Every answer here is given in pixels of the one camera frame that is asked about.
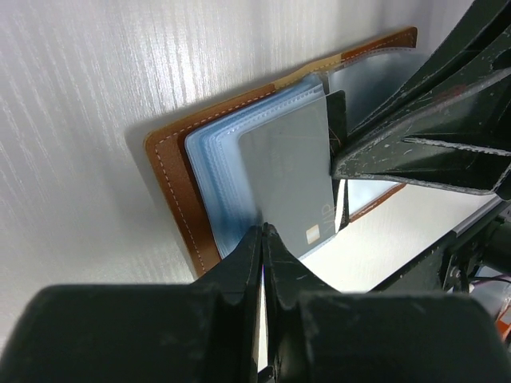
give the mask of wire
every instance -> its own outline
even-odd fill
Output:
[[[506,282],[511,284],[511,281],[509,279],[505,279],[502,277],[507,277],[507,275],[498,275],[497,277],[473,277],[470,278],[470,281],[479,281],[479,283],[474,283],[474,285],[479,285],[486,282]]]

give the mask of tan leather strip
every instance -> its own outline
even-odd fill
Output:
[[[413,48],[416,39],[417,29],[414,27],[405,28],[395,34],[349,49],[345,53],[312,62],[274,83],[203,109],[198,113],[149,133],[145,139],[145,151],[167,204],[176,219],[198,276],[214,267],[220,261],[220,255],[216,248],[208,215],[188,155],[184,149],[186,136],[217,118],[268,97],[277,89],[289,86],[311,72],[334,68],[345,60],[355,58],[374,49],[388,47]]]
[[[274,92],[272,84],[252,90],[151,132],[145,139],[145,150],[199,276],[215,266],[220,255],[184,149],[184,139],[200,126]]]
[[[387,201],[391,196],[399,192],[401,189],[403,189],[406,186],[406,184],[399,184],[394,187],[392,187],[389,191],[385,192],[381,196],[379,196],[377,199],[375,199],[373,202],[369,203],[368,205],[364,206],[361,210],[357,211],[353,215],[350,216],[350,222],[354,222],[357,219],[361,218],[363,215],[367,214],[371,210],[373,210],[378,205],[384,203]]]

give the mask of small square label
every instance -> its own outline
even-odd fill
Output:
[[[307,243],[310,245],[311,243],[316,242],[320,235],[319,235],[319,226],[314,225],[309,230],[305,232],[305,235],[307,236]]]

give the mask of gray card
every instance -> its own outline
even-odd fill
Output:
[[[296,257],[335,234],[325,98],[240,137],[259,223],[275,225]]]

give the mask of wallet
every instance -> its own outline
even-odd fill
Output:
[[[220,261],[220,253],[186,152],[186,137],[214,120],[297,84],[309,73],[327,75],[329,71],[348,62],[360,60],[371,53],[378,51],[390,53],[394,50],[414,48],[417,32],[416,28],[407,27],[336,55],[314,61],[270,84],[203,109],[148,134],[145,139],[145,151],[167,204],[176,219],[198,276],[210,270]],[[378,198],[358,206],[357,211],[350,209],[350,220],[355,220],[366,214],[403,186],[402,184],[387,185],[385,191],[378,195]]]

